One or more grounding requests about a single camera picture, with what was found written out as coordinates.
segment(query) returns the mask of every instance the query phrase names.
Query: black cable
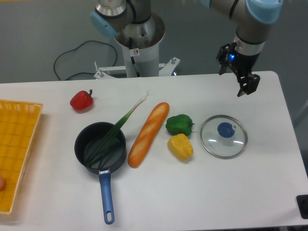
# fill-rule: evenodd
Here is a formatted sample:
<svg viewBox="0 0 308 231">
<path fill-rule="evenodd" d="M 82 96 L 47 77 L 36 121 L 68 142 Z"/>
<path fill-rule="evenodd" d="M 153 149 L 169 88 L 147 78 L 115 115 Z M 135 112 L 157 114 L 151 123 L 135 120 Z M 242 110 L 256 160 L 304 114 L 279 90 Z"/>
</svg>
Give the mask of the black cable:
<svg viewBox="0 0 308 231">
<path fill-rule="evenodd" d="M 54 73 L 56 74 L 56 76 L 58 77 L 58 79 L 59 79 L 60 81 L 62 81 L 62 80 L 61 80 L 60 77 L 58 76 L 58 74 L 57 74 L 57 72 L 56 72 L 56 69 L 55 69 L 57 60 L 58 60 L 62 55 L 66 54 L 66 53 L 69 53 L 69 52 L 71 52 L 71 51 L 75 51 L 75 50 L 77 50 L 78 48 L 82 47 L 84 44 L 86 44 L 86 43 L 88 43 L 88 42 L 98 42 L 98 43 L 100 43 L 100 44 L 107 45 L 107 46 L 111 47 L 112 49 L 114 49 L 116 55 L 115 55 L 115 61 L 114 61 L 114 63 L 112 64 L 112 66 L 114 66 L 114 65 L 116 64 L 116 61 L 117 61 L 117 52 L 116 52 L 116 49 L 115 49 L 114 46 L 110 45 L 109 43 L 105 43 L 105 42 L 99 42 L 99 41 L 96 41 L 96 40 L 87 40 L 87 41 L 83 42 L 82 44 L 80 44 L 80 45 L 79 45 L 78 47 L 76 47 L 75 49 L 72 49 L 72 50 L 69 50 L 69 51 L 66 51 L 66 52 L 60 54 L 60 55 L 58 56 L 58 58 L 56 58 L 56 60 L 54 61 L 54 63 L 53 63 L 53 71 L 54 71 Z M 77 75 L 81 75 L 81 74 L 94 75 L 95 73 L 90 73 L 90 72 L 78 72 L 78 73 L 76 73 L 76 74 L 71 75 L 70 77 L 68 77 L 68 78 L 65 79 L 65 80 L 69 80 L 70 78 L 72 78 L 72 77 L 74 77 L 74 76 L 77 76 Z"/>
</svg>

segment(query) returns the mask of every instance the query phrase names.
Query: green onion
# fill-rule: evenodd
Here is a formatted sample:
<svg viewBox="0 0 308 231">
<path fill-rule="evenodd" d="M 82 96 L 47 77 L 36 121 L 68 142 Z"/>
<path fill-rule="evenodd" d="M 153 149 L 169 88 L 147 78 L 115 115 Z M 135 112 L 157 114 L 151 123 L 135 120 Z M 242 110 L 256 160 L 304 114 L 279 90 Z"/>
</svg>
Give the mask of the green onion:
<svg viewBox="0 0 308 231">
<path fill-rule="evenodd" d="M 101 168 L 101 164 L 103 162 L 103 158 L 106 156 L 108 147 L 110 143 L 113 141 L 113 139 L 117 136 L 118 132 L 121 130 L 122 126 L 125 124 L 125 122 L 128 120 L 130 115 L 135 111 L 135 109 L 146 100 L 146 97 L 149 95 L 149 93 L 146 94 L 146 96 L 143 96 L 136 104 L 133 106 L 133 108 L 127 112 L 125 116 L 123 116 L 117 123 L 107 132 L 107 134 L 103 137 L 101 143 L 98 145 L 98 147 L 94 150 L 94 152 L 90 155 L 90 157 L 86 160 L 86 166 L 91 167 L 95 162 L 93 163 L 93 160 L 97 157 L 98 153 L 102 153 L 101 161 L 99 163 L 98 169 Z"/>
</svg>

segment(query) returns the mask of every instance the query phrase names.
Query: gray floor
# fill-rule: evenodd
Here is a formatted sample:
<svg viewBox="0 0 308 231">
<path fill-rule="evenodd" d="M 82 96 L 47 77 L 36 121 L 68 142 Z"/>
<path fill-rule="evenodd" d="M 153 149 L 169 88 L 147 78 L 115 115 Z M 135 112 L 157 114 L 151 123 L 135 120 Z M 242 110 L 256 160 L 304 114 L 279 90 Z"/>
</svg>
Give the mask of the gray floor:
<svg viewBox="0 0 308 231">
<path fill-rule="evenodd" d="M 90 22 L 89 13 L 96 2 L 0 2 L 0 83 L 57 81 L 53 63 L 61 53 L 91 39 L 116 46 Z M 284 0 L 281 16 L 254 67 L 254 71 L 271 70 L 279 75 L 292 119 L 308 99 L 307 10 L 308 0 Z M 220 46 L 232 41 L 236 29 L 233 22 L 197 0 L 153 0 L 152 11 L 166 24 L 160 45 L 161 63 L 176 56 L 181 59 L 180 75 L 217 73 L 215 57 Z M 121 50 L 117 50 L 116 65 L 124 65 Z M 114 58 L 111 48 L 89 44 L 59 59 L 56 70 L 65 79 L 76 72 L 94 72 L 94 61 L 99 66 L 110 66 Z M 308 166 L 307 118 L 295 132 Z"/>
</svg>

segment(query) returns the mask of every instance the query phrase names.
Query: metal rim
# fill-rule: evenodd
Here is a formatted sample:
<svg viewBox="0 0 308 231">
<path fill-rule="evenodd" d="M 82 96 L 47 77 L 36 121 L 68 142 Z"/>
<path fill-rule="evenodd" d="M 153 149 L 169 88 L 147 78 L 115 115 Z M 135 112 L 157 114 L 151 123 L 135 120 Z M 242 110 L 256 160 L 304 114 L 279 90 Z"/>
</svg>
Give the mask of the metal rim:
<svg viewBox="0 0 308 231">
<path fill-rule="evenodd" d="M 237 123 L 237 124 L 240 126 L 240 128 L 242 129 L 242 131 L 244 132 L 244 136 L 245 136 L 245 145 L 243 146 L 243 148 L 242 148 L 238 153 L 236 153 L 236 154 L 234 154 L 234 155 L 230 155 L 230 156 L 221 156 L 221 155 L 217 155 L 217 154 L 213 153 L 212 151 L 210 151 L 210 150 L 206 147 L 206 145 L 204 144 L 203 139 L 202 139 L 203 128 L 206 126 L 206 124 L 207 124 L 209 121 L 211 121 L 211 120 L 213 120 L 213 119 L 216 119 L 216 118 L 230 119 L 230 120 L 232 120 L 233 122 Z M 217 157 L 217 158 L 219 158 L 219 159 L 232 159 L 232 158 L 235 158 L 235 157 L 239 156 L 239 155 L 244 151 L 244 149 L 246 148 L 246 146 L 247 146 L 247 144 L 248 144 L 248 135 L 247 135 L 246 129 L 243 127 L 243 125 L 242 125 L 237 119 L 235 119 L 235 118 L 233 118 L 233 117 L 231 117 L 231 116 L 229 116 L 229 115 L 215 115 L 215 116 L 212 116 L 212 117 L 210 117 L 209 119 L 207 119 L 207 120 L 202 124 L 202 127 L 201 127 L 201 129 L 200 129 L 200 140 L 201 140 L 201 144 L 203 145 L 203 147 L 204 147 L 211 155 L 213 155 L 214 157 Z"/>
</svg>

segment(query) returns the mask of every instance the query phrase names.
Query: lid knob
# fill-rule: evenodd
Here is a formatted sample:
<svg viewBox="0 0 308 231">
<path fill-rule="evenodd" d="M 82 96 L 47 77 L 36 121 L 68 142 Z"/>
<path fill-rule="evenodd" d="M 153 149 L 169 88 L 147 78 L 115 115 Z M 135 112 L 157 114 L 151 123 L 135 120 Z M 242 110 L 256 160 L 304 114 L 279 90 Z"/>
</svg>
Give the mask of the lid knob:
<svg viewBox="0 0 308 231">
<path fill-rule="evenodd" d="M 235 134 L 235 131 L 232 128 L 232 124 L 228 122 L 222 122 L 218 125 L 217 131 L 220 136 L 224 138 L 230 138 Z"/>
</svg>

